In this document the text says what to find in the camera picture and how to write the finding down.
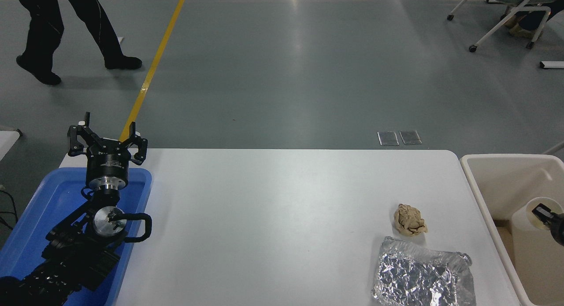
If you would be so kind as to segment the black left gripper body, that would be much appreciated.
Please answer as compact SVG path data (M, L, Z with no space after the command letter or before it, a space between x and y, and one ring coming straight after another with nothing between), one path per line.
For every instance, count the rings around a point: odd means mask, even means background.
M117 141L91 145L86 149L86 183L98 184L104 177L114 177L120 184L129 183L131 153Z

